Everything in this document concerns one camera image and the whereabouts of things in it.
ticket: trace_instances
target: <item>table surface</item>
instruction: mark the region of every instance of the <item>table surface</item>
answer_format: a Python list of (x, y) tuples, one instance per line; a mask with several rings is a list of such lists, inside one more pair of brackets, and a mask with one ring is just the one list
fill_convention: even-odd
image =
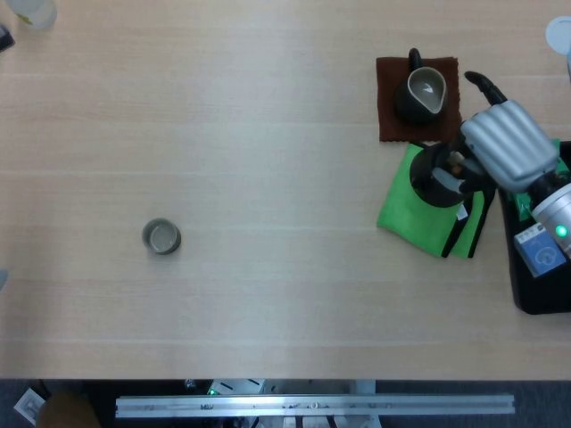
[(568, 0), (57, 4), (48, 32), (0, 6), (1, 376), (571, 378), (571, 315), (512, 302), (497, 201), (471, 260), (376, 228), (405, 146), (375, 59), (457, 56), (568, 139)]

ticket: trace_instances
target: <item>black cup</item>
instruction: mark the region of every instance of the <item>black cup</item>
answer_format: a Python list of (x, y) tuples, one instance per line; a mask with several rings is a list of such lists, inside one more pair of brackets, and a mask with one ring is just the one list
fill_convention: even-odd
[(446, 172), (438, 168), (449, 154), (448, 142), (440, 142), (418, 152), (410, 164), (409, 176), (412, 188), (420, 199), (433, 207), (449, 208), (468, 197), (465, 193), (453, 190), (453, 183), (443, 179), (443, 174), (446, 175)]
[(440, 71), (423, 65), (418, 49), (410, 49), (409, 66), (410, 74), (397, 88), (394, 106), (401, 119), (425, 125), (436, 120), (446, 107), (446, 80)]

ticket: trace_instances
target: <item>metal rail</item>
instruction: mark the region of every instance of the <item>metal rail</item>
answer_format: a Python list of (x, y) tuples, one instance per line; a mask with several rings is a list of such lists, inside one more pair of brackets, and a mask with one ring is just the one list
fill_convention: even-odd
[(513, 395), (121, 397), (117, 418), (510, 415)]

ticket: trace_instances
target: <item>brown cloth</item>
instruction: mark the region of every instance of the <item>brown cloth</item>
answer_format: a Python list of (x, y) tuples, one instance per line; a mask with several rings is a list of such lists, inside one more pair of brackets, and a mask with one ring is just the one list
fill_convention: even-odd
[(400, 119), (394, 109), (394, 93), (409, 75), (408, 58), (377, 58), (377, 108), (381, 141), (450, 141), (462, 123), (458, 85), (458, 59), (424, 59), (423, 65), (440, 71), (446, 79), (448, 102), (446, 110), (433, 123), (411, 125)]

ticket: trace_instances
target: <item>green cloth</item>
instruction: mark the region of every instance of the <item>green cloth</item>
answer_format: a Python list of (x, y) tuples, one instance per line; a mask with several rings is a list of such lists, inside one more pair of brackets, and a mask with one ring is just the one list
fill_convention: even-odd
[[(561, 140), (554, 138), (552, 140), (553, 145), (555, 145), (558, 149), (559, 146), (561, 145)], [(557, 164), (557, 168), (555, 169), (555, 172), (564, 172), (564, 171), (569, 171), (569, 168), (567, 167), (567, 165), (565, 164), (565, 162), (559, 158), (559, 162)], [(529, 197), (528, 193), (516, 193), (513, 194), (513, 200), (514, 203), (516, 204), (517, 207), (517, 213), (519, 215), (519, 221), (525, 221), (528, 220), (529, 218), (532, 217), (531, 214), (531, 203), (532, 200)]]
[[(424, 202), (410, 184), (410, 164), (422, 149), (409, 144), (397, 171), (385, 204), (379, 213), (377, 226), (384, 227), (420, 249), (441, 257), (451, 230), (456, 224), (459, 206), (437, 208)], [(472, 210), (451, 254), (468, 258), (476, 238), (480, 218), (484, 213), (484, 194), (476, 192)]]
[(377, 225), (402, 236), (422, 250), (440, 257), (459, 205), (436, 208), (422, 201), (410, 185), (410, 164), (421, 151), (409, 144), (378, 216)]

